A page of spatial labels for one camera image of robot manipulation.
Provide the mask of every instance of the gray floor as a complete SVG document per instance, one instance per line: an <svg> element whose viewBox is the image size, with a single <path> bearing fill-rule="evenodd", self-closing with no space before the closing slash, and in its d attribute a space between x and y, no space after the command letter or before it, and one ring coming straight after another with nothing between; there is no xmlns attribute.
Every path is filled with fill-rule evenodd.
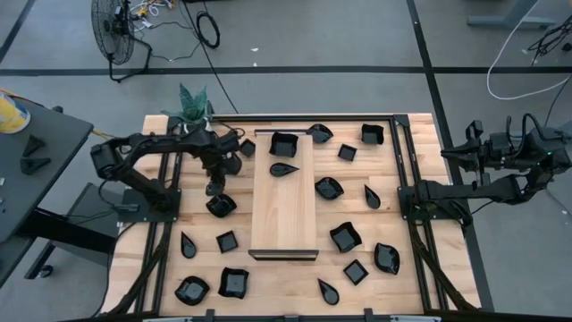
<svg viewBox="0 0 572 322"><path fill-rule="evenodd" d="M502 14L511 1L416 0L417 10L434 66L488 66L508 32L469 28L468 14ZM23 2L0 0L0 42L4 41ZM2 69L105 68L92 36L89 0L37 0L5 59ZM214 65L304 66L388 65L421 66L408 8L401 0L231 0L209 4L221 27L222 44L210 56ZM563 20L572 13L567 0L544 0L534 11ZM181 21L179 12L161 11L151 20ZM526 66L532 54L525 49L542 35L517 32L501 66ZM147 30L159 55L186 55L196 44L187 30L174 26ZM126 67L142 63L136 49ZM539 65L568 66L572 55L559 50ZM205 67L201 50L189 60L152 60L152 67ZM494 75L497 94L517 95L563 80L566 74ZM437 75L442 102L455 143L462 143L465 127L481 119L487 132L503 131L512 115L530 112L544 119L555 92L517 101L488 95L485 75ZM423 74L320 73L235 74L221 80L242 113L432 112ZM207 87L217 113L231 113L212 75L140 76L121 85L105 76L0 77L8 88L46 106L60 105L66 114L92 122L116 135L139 131L144 115L179 108L178 84ZM570 119L572 91L566 89L555 106L551 124ZM98 182L88 157L92 137L47 195L42 206L65 212L85 182ZM550 187L572 208L568 189L572 173L559 176ZM110 185L120 191L121 186ZM475 208L479 202L471 202ZM572 317L572 217L544 192L525 205L491 205L475 216L475 229L495 309L500 312ZM57 320L86 317L97 307L105 287L105 270L57 250L50 263L56 274L25 281L22 276L41 250L38 241L0 290L5 320Z"/></svg>

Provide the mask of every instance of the fan stand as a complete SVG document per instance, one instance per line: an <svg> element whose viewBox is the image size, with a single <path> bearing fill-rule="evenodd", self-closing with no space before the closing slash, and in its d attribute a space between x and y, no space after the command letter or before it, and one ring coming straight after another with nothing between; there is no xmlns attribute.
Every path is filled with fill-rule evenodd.
<svg viewBox="0 0 572 322"><path fill-rule="evenodd" d="M151 45L149 45L148 43L146 43L143 40L137 39L133 36L131 36L130 38L147 48L147 59L145 60L145 66L143 68L141 68L140 70L132 72L132 73L125 75L121 78L114 78L114 68L112 67L112 65L113 65L112 61L114 59L114 54L107 54L107 61L109 62L109 78L112 79L112 81L117 81L117 83L121 83L123 80L126 80L131 76L140 75L142 73L145 73L147 71L147 69L149 68L149 59L151 59L151 52L153 51L153 48L151 47Z"/></svg>

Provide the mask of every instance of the green plant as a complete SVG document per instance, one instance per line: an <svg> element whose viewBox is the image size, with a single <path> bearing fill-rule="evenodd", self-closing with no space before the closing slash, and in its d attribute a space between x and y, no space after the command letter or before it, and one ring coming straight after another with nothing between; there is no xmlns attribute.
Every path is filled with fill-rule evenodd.
<svg viewBox="0 0 572 322"><path fill-rule="evenodd" d="M181 111L171 112L163 110L161 113L171 117L179 117L187 123L201 123L205 120L212 120L212 107L206 98L206 87L198 92L195 97L193 97L189 90L182 86L182 84L179 84L179 90Z"/></svg>

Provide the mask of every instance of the black desk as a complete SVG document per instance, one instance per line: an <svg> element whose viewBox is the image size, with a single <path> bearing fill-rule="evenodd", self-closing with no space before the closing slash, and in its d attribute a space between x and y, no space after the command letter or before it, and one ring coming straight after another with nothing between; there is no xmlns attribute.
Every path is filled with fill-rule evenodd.
<svg viewBox="0 0 572 322"><path fill-rule="evenodd" d="M74 225L65 216L38 208L85 143L93 125L23 99L15 98L14 101L29 110L31 121L19 133L0 134L0 178L4 178L4 184L0 186L3 200L0 204L0 285L36 237L100 252L108 252L114 243L114 238L107 234ZM33 175L26 175L21 173L20 159L30 134L46 143L31 157L50 157L52 161ZM30 271L39 271L54 247L51 242L48 246L49 251L42 253L45 258L39 258ZM27 277L35 276L29 272Z"/></svg>

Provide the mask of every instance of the fan grille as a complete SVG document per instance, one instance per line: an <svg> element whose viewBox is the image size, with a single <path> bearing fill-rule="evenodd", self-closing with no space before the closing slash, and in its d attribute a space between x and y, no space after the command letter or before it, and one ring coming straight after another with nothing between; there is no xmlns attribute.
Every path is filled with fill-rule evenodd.
<svg viewBox="0 0 572 322"><path fill-rule="evenodd" d="M129 10L121 20L116 19L115 9L125 8L122 0L92 0L91 25L97 46L104 57L116 65L130 60L133 54L133 19Z"/></svg>

